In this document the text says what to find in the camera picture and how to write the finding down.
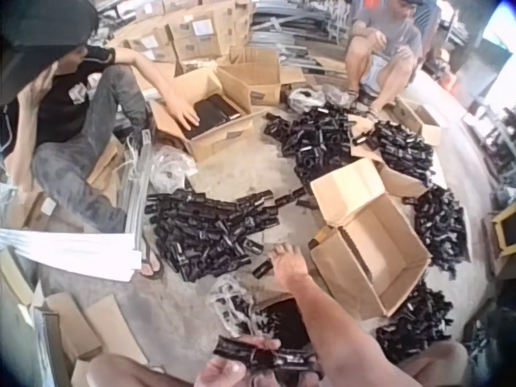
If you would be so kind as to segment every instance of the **cardboard sheet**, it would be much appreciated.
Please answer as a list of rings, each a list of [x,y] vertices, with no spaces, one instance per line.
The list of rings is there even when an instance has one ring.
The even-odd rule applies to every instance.
[[[72,374],[72,387],[89,387],[87,375],[89,371],[89,362],[78,360]]]
[[[100,354],[102,345],[86,322],[75,301],[68,293],[53,294],[46,298],[47,306],[59,314],[64,352],[74,363],[77,359],[90,360]]]
[[[126,356],[144,365],[148,363],[127,326],[114,295],[111,294],[86,308],[85,316],[100,337],[104,352]]]

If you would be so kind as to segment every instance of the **metal bar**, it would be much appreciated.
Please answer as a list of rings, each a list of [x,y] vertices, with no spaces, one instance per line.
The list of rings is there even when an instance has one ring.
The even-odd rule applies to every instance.
[[[306,12],[305,14],[288,16],[288,17],[282,18],[282,19],[276,19],[276,18],[272,17],[270,22],[258,24],[257,26],[251,27],[251,31],[259,31],[262,28],[275,26],[276,24],[282,24],[282,23],[286,23],[286,22],[292,22],[294,20],[304,19],[304,18],[309,17],[308,16],[309,14],[310,14],[309,12]]]

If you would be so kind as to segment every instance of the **jeans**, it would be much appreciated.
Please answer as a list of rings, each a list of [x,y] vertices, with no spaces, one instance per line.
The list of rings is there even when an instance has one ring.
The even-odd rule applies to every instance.
[[[136,134],[146,128],[145,100],[131,68],[113,65],[102,73],[81,133],[65,143],[41,144],[31,162],[51,198],[103,233],[124,232],[127,216],[86,179],[110,141],[119,104]]]

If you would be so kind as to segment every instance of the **concrete floor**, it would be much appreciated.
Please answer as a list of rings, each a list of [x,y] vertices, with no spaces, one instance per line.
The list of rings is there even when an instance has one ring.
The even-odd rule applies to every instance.
[[[455,304],[451,313],[455,323],[450,332],[460,337],[462,326],[489,289],[481,233],[481,219],[490,210],[489,180],[474,143],[460,123],[464,109],[458,102],[424,73],[418,74],[406,96],[431,104],[449,122],[437,152],[448,186],[468,211],[472,263],[460,265],[456,281],[449,281],[446,273],[435,268],[430,270],[427,280],[432,288],[442,289]],[[263,125],[263,119],[257,119],[256,128]],[[193,178],[193,186],[217,199],[233,199],[262,189],[272,189],[276,196],[281,196],[300,183],[293,173],[293,160],[278,156],[277,144],[256,130],[254,139],[241,142],[202,165],[200,173]],[[289,241],[306,248],[319,226],[310,211],[296,206],[282,209],[280,219],[279,227],[257,236],[266,247]],[[242,275],[249,277],[248,273],[261,260],[258,258],[252,267],[244,268]],[[186,284],[167,269],[161,282],[135,276],[131,283],[116,283],[48,267],[40,267],[40,277],[46,294],[68,291],[82,307],[113,293],[151,365],[163,365],[167,373],[187,381],[194,379],[210,357],[218,334],[226,333],[215,313],[206,306],[206,294],[214,284],[211,277],[195,285]],[[252,288],[260,291],[260,284],[255,282]]]

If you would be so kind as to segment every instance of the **knee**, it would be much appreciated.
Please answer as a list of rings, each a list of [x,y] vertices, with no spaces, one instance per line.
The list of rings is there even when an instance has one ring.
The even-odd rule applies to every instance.
[[[442,341],[432,345],[434,355],[432,357],[439,358],[451,363],[465,363],[468,360],[468,351],[461,343],[456,341]]]
[[[355,36],[347,50],[347,58],[365,58],[371,56],[369,43],[363,36]]]

